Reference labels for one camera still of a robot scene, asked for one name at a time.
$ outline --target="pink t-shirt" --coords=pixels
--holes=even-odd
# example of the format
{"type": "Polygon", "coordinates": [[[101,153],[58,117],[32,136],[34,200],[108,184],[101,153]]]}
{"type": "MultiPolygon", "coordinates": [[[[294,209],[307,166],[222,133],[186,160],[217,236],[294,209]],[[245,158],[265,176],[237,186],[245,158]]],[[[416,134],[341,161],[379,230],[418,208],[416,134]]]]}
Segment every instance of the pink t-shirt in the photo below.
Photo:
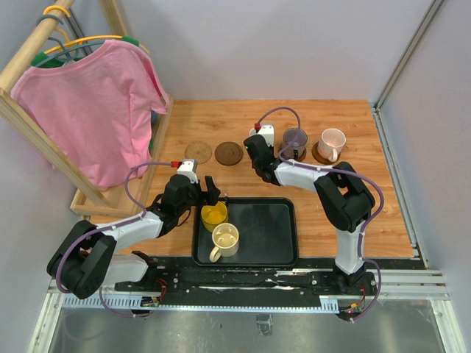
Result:
{"type": "Polygon", "coordinates": [[[160,97],[169,102],[149,56],[121,40],[70,65],[29,68],[11,96],[100,190],[150,161],[151,110],[166,114],[160,97]]]}

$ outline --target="yellow cup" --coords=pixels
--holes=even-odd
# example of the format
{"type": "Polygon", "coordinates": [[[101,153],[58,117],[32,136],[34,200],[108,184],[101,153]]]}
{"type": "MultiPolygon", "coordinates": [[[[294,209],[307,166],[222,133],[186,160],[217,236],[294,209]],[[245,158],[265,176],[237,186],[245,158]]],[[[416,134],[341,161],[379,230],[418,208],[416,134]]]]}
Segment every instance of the yellow cup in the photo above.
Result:
{"type": "Polygon", "coordinates": [[[201,219],[205,228],[212,232],[216,226],[229,221],[229,211],[224,202],[218,201],[215,206],[203,206],[201,219]]]}

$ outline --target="round coaster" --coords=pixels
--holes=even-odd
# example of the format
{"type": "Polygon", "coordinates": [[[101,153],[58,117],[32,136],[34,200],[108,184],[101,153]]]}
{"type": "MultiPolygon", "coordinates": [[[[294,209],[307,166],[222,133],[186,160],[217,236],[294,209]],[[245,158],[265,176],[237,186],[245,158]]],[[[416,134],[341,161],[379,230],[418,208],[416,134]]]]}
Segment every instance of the round coaster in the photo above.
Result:
{"type": "Polygon", "coordinates": [[[198,164],[203,164],[211,158],[213,151],[211,146],[202,141],[190,143],[185,150],[185,158],[196,160],[198,164]]]}
{"type": "Polygon", "coordinates": [[[214,151],[214,157],[222,165],[235,165],[243,155],[244,150],[235,142],[223,142],[214,151]]]}
{"type": "Polygon", "coordinates": [[[319,152],[317,151],[317,145],[319,145],[319,142],[316,142],[312,148],[312,155],[314,156],[317,162],[320,162],[325,165],[330,165],[337,163],[340,160],[341,152],[339,153],[339,157],[337,158],[337,160],[335,162],[331,162],[327,158],[324,158],[319,154],[319,152]]]}
{"type": "MultiPolygon", "coordinates": [[[[282,147],[283,147],[283,144],[280,143],[280,147],[278,147],[278,153],[280,153],[282,147]]],[[[302,162],[302,161],[306,158],[306,155],[307,155],[307,154],[308,154],[308,153],[306,152],[306,149],[304,149],[304,152],[297,158],[296,161],[297,161],[297,162],[302,162]]]]}

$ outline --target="white mug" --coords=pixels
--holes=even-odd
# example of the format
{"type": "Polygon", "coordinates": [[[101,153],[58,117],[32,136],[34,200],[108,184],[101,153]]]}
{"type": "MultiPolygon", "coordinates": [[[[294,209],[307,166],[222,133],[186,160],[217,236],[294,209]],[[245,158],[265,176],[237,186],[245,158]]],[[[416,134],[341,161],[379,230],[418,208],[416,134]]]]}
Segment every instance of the white mug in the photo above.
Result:
{"type": "Polygon", "coordinates": [[[209,255],[209,260],[215,263],[221,256],[233,256],[238,251],[238,230],[230,223],[222,223],[213,230],[211,235],[214,249],[209,255]]]}
{"type": "Polygon", "coordinates": [[[346,142],[345,134],[339,129],[326,129],[322,133],[319,145],[317,145],[317,151],[326,160],[336,162],[346,142]]]}

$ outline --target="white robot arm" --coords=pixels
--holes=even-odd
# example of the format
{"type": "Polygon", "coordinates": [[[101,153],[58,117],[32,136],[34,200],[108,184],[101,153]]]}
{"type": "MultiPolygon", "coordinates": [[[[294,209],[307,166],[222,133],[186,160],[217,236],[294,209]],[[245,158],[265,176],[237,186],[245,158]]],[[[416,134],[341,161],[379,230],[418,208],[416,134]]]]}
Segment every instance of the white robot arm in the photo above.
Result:
{"type": "Polygon", "coordinates": [[[319,194],[325,214],[336,228],[337,255],[334,271],[339,273],[340,287],[351,287],[364,273],[361,227],[371,216],[375,199],[357,177],[336,173],[355,172],[349,163],[335,167],[309,165],[293,160],[283,161],[273,155],[273,128],[259,135],[250,132],[244,145],[252,159],[252,167],[264,182],[278,186],[297,186],[319,194]],[[339,188],[347,188],[341,193],[339,188]]]}
{"type": "Polygon", "coordinates": [[[82,237],[84,239],[64,260],[60,274],[62,285],[77,298],[89,297],[102,285],[141,281],[149,269],[146,256],[115,253],[142,240],[167,234],[178,225],[180,216],[193,206],[215,205],[221,192],[210,176],[206,176],[205,181],[208,191],[201,189],[196,161],[183,160],[164,193],[157,196],[146,212],[109,224],[78,222],[49,261],[48,274],[56,278],[64,254],[82,237]],[[93,236],[86,236],[93,231],[93,236]]]}

